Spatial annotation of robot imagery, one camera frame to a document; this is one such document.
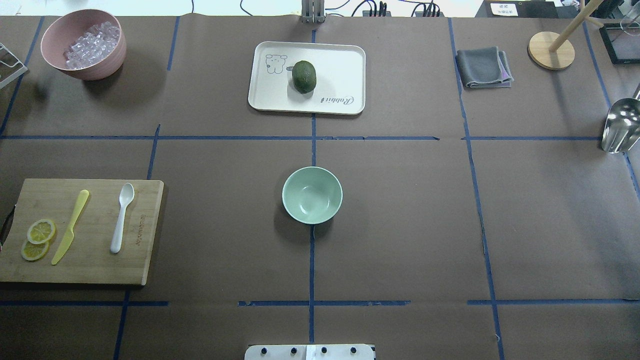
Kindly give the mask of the wooden stand with round base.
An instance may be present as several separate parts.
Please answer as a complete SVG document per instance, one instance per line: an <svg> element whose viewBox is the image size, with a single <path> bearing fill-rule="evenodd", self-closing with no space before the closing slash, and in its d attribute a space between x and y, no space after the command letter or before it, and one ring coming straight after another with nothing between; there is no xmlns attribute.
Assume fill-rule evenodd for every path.
<svg viewBox="0 0 640 360"><path fill-rule="evenodd" d="M533 35L527 46L530 59L538 66L550 71L566 69L575 60L575 49L569 37L583 22L602 28L604 23L592 16L602 4L601 0L590 0L587 4L580 1L580 11L561 33L548 30Z"/></svg>

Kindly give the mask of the aluminium frame post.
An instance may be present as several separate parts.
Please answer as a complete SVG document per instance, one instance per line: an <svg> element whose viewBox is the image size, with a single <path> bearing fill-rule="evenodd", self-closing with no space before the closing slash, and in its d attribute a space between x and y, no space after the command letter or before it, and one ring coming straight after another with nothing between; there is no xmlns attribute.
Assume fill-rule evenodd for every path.
<svg viewBox="0 0 640 360"><path fill-rule="evenodd" d="M326 21L325 0L301 0L301 22L322 24Z"/></svg>

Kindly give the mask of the green avocado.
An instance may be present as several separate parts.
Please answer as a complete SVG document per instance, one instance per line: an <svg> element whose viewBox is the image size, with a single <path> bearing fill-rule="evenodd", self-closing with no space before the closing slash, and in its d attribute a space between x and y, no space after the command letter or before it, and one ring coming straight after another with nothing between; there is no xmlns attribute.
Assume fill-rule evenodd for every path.
<svg viewBox="0 0 640 360"><path fill-rule="evenodd" d="M300 94L311 93L317 87L317 71L311 62L300 60L292 67L291 72L294 88Z"/></svg>

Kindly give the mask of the shiny metal scoop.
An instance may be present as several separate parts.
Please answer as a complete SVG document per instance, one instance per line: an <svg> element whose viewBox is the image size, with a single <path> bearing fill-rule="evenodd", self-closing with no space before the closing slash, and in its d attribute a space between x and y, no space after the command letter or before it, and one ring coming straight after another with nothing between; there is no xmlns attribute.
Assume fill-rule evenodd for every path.
<svg viewBox="0 0 640 360"><path fill-rule="evenodd" d="M601 149L610 154L628 152L640 137L640 101L622 98L615 101L605 119Z"/></svg>

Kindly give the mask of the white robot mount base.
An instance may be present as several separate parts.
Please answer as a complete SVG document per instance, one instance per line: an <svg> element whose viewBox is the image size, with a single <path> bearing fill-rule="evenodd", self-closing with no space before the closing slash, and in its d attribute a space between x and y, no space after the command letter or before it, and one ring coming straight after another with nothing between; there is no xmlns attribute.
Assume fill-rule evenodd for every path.
<svg viewBox="0 0 640 360"><path fill-rule="evenodd" d="M375 360L375 346L343 344L256 344L249 346L245 360Z"/></svg>

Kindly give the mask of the black framed tray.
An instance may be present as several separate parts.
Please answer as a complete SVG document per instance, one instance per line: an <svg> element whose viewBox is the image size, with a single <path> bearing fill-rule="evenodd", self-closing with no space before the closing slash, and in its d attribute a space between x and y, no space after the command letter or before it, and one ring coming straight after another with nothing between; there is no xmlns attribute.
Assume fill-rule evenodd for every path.
<svg viewBox="0 0 640 360"><path fill-rule="evenodd" d="M626 65L640 63L640 25L606 23L599 34L612 64Z"/></svg>

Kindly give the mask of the bamboo cutting board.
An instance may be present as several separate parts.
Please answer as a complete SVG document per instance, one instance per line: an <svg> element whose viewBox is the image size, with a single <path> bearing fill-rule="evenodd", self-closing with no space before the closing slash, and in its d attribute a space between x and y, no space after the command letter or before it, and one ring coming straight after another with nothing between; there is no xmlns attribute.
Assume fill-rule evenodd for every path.
<svg viewBox="0 0 640 360"><path fill-rule="evenodd" d="M112 253L112 237L121 209L119 194L126 183L132 185L134 198L126 208L121 248ZM83 190L89 196L74 225L74 239L61 260L52 264ZM2 282L145 285L163 212L164 191L160 180L27 178L1 251ZM21 248L28 228L39 219L55 223L55 237L45 256L25 260Z"/></svg>

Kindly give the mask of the mint green bowl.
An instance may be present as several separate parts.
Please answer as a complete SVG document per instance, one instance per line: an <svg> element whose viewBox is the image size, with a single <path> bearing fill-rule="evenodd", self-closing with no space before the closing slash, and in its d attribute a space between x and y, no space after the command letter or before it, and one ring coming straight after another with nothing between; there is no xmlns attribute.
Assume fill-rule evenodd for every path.
<svg viewBox="0 0 640 360"><path fill-rule="evenodd" d="M281 192L288 214L303 224L321 224L332 219L343 202L343 187L331 171L307 166L286 179Z"/></svg>

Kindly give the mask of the pink bowl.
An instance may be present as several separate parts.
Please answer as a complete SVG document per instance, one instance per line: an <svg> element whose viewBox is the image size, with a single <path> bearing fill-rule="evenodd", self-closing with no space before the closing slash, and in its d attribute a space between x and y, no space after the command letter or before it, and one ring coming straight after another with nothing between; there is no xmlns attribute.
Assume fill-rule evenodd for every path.
<svg viewBox="0 0 640 360"><path fill-rule="evenodd" d="M75 79L94 81L121 68L127 43L116 17L83 9L55 20L42 36L40 50L53 68Z"/></svg>

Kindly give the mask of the upper lemon slice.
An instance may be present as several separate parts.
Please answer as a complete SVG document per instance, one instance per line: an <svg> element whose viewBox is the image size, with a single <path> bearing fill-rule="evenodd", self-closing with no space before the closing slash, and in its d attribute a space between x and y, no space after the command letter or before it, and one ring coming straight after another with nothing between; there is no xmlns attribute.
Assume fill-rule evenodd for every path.
<svg viewBox="0 0 640 360"><path fill-rule="evenodd" d="M39 219L32 223L27 230L26 239L30 244L41 245L48 243L57 234L57 226L52 219Z"/></svg>

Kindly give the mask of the cream rabbit tray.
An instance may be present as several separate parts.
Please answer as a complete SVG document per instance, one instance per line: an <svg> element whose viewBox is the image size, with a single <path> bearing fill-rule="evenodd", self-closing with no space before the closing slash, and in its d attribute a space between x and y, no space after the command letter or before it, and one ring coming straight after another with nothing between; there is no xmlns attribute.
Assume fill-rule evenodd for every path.
<svg viewBox="0 0 640 360"><path fill-rule="evenodd" d="M301 60L317 73L306 94L293 82ZM356 116L366 104L366 53L355 45L263 41L254 50L247 102L259 111Z"/></svg>

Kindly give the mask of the white plastic spoon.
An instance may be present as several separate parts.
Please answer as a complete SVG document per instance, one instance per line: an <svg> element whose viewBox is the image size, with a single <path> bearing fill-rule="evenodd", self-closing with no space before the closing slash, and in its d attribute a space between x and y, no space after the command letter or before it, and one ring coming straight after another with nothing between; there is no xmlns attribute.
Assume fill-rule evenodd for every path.
<svg viewBox="0 0 640 360"><path fill-rule="evenodd" d="M125 216L127 212L127 208L130 203L133 202L135 198L135 189L131 183L125 183L121 187L121 191L119 192L118 202L119 202L119 213L118 219L116 220L114 232L112 235L112 240L110 242L110 253L116 255L122 246L122 237L124 234L124 223Z"/></svg>

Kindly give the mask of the grey folded cloth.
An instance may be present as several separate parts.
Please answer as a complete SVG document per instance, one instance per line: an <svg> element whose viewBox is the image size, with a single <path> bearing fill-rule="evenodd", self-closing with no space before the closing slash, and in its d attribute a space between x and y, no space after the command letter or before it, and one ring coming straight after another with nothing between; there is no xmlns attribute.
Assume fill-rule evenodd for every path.
<svg viewBox="0 0 640 360"><path fill-rule="evenodd" d="M459 49L455 59L466 88L510 88L514 82L506 52L497 47Z"/></svg>

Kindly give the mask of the clear ice cubes pile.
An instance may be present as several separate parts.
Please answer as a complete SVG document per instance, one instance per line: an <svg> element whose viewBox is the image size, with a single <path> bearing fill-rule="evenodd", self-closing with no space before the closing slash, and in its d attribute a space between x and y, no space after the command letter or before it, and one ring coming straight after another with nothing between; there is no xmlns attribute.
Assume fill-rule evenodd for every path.
<svg viewBox="0 0 640 360"><path fill-rule="evenodd" d="M111 22L92 25L64 50L67 69L84 69L99 63L114 52L121 28Z"/></svg>

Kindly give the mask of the yellow plastic knife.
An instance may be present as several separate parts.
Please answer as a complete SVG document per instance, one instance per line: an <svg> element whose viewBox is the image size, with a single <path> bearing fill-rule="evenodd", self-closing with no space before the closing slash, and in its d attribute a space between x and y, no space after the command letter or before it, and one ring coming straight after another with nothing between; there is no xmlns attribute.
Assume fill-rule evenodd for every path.
<svg viewBox="0 0 640 360"><path fill-rule="evenodd" d="M55 251L54 257L51 260L51 265L59 264L61 259L66 255L67 251L70 249L71 244L73 244L74 237L75 237L74 228L76 226L78 219L80 218L80 215L82 214L82 211L85 208L86 203L89 200L89 197L90 197L90 192L88 189L82 189L78 193L76 201L74 203L74 207L70 215L70 219L67 223L64 234L62 235L62 240Z"/></svg>

